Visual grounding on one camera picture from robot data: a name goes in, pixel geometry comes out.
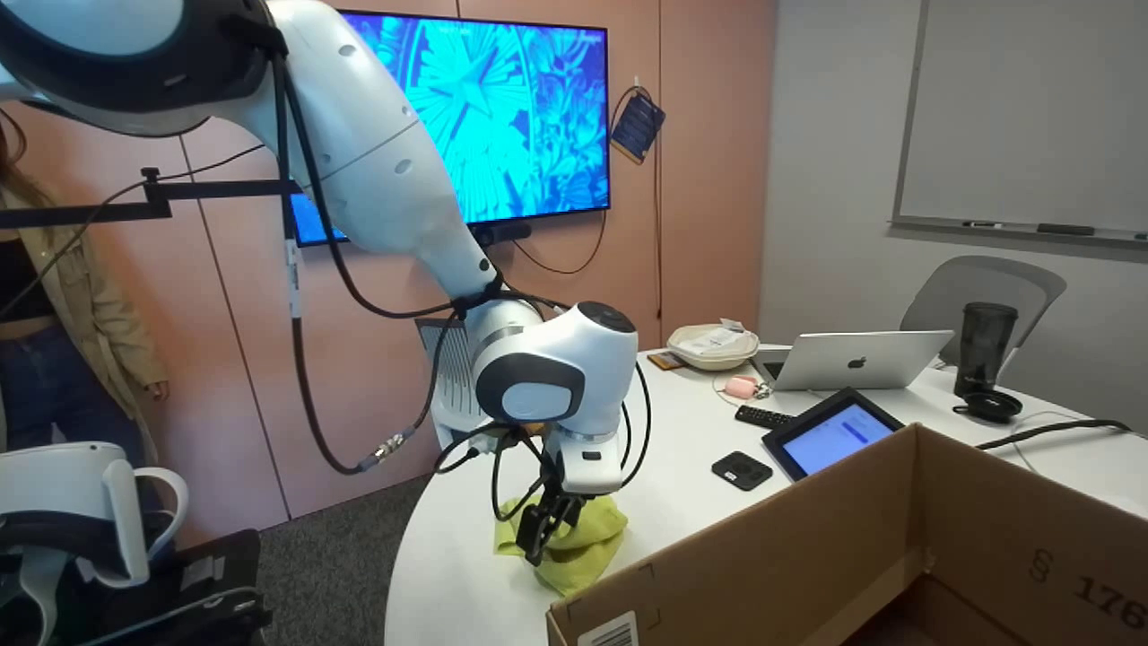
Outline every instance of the cardboard box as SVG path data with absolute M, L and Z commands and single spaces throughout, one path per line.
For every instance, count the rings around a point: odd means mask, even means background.
M 1148 519 L 913 428 L 548 609 L 554 646 L 1148 644 Z

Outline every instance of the black chair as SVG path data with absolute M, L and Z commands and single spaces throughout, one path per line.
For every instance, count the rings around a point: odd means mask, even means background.
M 1040 316 L 1066 294 L 1066 280 L 1016 257 L 960 255 L 934 268 L 907 305 L 901 331 L 956 331 L 939 347 L 946 367 L 962 363 L 962 316 L 969 302 L 999 302 L 1016 307 L 1009 360 L 1030 341 Z

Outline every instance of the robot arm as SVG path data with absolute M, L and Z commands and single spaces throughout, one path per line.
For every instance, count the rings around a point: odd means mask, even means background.
M 554 422 L 563 492 L 615 492 L 622 398 L 640 352 L 609 305 L 548 323 L 506 297 L 497 262 L 461 219 L 443 158 L 395 78 L 325 0 L 0 0 L 0 96 L 128 132 L 173 135 L 231 117 L 278 148 L 278 66 L 289 57 L 339 229 L 381 255 L 412 255 L 468 302 L 476 401 L 504 422 Z

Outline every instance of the black speaker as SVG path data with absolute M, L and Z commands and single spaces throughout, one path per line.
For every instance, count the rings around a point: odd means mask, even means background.
M 668 112 L 659 103 L 655 103 L 655 96 L 647 90 L 631 90 L 609 135 L 637 160 L 647 160 L 647 150 L 655 148 L 665 117 L 668 117 Z
M 967 398 L 960 413 L 1013 422 L 1024 408 L 1021 398 L 999 392 L 999 374 L 1009 354 L 1009 339 L 1016 327 L 1016 307 L 999 302 L 969 302 L 962 318 L 962 360 L 956 392 Z

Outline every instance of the laptop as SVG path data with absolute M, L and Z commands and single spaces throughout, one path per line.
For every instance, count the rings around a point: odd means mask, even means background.
M 799 333 L 781 367 L 757 363 L 773 392 L 903 392 L 956 331 Z

